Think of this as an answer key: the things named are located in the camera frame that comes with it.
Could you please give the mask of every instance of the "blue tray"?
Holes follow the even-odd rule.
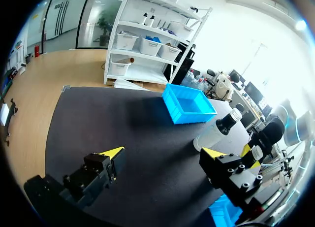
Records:
[[[216,200],[209,209],[217,227],[234,227],[243,212],[240,207],[235,207],[225,194]]]
[[[194,88],[167,84],[162,97],[174,124],[207,122],[217,114],[202,91]]]

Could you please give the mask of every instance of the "black table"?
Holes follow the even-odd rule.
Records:
[[[227,102],[211,100],[225,116]],[[125,146],[126,165],[116,182],[85,212],[120,226],[211,226],[212,188],[192,140],[208,123],[174,125],[161,93],[71,88],[61,94],[46,144],[46,173],[62,181],[83,157]],[[248,134],[238,122],[215,149],[241,153]]]

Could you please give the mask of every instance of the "bottle cap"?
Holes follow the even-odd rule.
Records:
[[[236,108],[233,108],[232,111],[230,112],[230,115],[232,117],[232,119],[235,121],[235,122],[238,122],[241,120],[242,118],[242,114],[240,113],[240,111]]]

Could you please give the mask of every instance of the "glass wall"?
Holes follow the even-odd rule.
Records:
[[[28,19],[28,40],[27,53],[34,53],[35,45],[39,45],[41,52],[41,36],[43,33],[43,19],[47,11],[50,0],[43,0],[36,9],[30,14]]]
[[[44,52],[76,48],[80,16],[86,0],[52,0],[44,29]]]
[[[88,0],[79,30],[78,48],[106,48],[122,0]]]

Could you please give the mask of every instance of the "computer monitor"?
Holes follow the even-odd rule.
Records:
[[[258,103],[263,98],[260,91],[253,85],[253,83],[249,82],[248,85],[244,88],[244,91],[250,96],[250,98],[258,105]]]

